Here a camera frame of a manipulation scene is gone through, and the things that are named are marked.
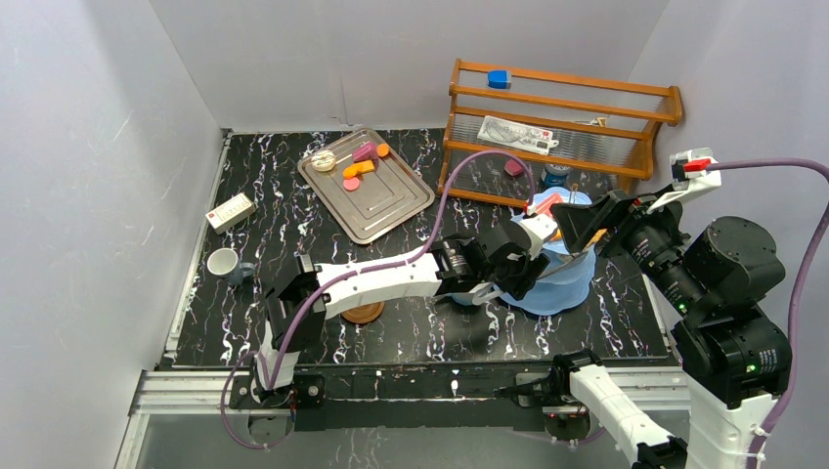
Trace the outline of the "brown chocolate chip cookie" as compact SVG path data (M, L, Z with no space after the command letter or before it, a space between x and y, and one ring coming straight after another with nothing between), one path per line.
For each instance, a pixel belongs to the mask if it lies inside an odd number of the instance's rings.
M596 245L598 242L600 242L605 237L606 233L607 233L606 229L598 230L592 236L592 238L589 240L589 242L587 244L587 248L592 247L592 246Z

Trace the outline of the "pink layered cake slice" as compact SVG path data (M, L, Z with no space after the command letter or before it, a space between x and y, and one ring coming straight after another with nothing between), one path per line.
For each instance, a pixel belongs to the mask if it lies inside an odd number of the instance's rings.
M554 192L554 193L550 194L549 196L547 196L546 198L544 198L542 201L536 202L534 204L535 214L536 215L545 215L545 216L548 216L549 218L552 218L551 208L554 205L561 204L561 203L564 203L564 202L565 202L565 199L562 197L562 195L558 192Z

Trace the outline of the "steel food tongs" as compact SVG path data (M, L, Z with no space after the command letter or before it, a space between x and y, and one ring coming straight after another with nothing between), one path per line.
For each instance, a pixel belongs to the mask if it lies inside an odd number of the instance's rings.
M551 271L544 273L548 263L547 257L542 253L525 268L511 273L500 282L490 282L484 286L475 287L471 293L479 296L483 300L483 303L499 299L505 293L511 295L516 300L520 300L534 287L539 277L546 277L551 274Z

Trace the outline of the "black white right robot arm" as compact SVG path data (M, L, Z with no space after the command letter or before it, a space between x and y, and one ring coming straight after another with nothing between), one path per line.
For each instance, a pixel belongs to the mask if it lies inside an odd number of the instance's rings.
M694 240L678 227L678 201L613 191L590 205L551 208L566 248L599 232L606 255L627 254L679 312L672 336L686 373L690 433L656 424L612 380L590 350L558 355L546 377L500 388L496 396L585 406L633 468L742 468L758 461L752 441L779 402L793 367L785 333L760 307L785 276L776 244L737 216L711 222Z

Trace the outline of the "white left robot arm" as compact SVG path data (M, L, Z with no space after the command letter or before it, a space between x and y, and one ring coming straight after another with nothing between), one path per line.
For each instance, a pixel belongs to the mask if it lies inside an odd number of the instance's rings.
M466 304L523 298L546 269L544 246L557 231L551 218L537 216L373 261L296 257L264 296L270 329L255 356L254 394L268 406L286 403L300 354L320 341L327 320L348 310L407 297L450 295Z

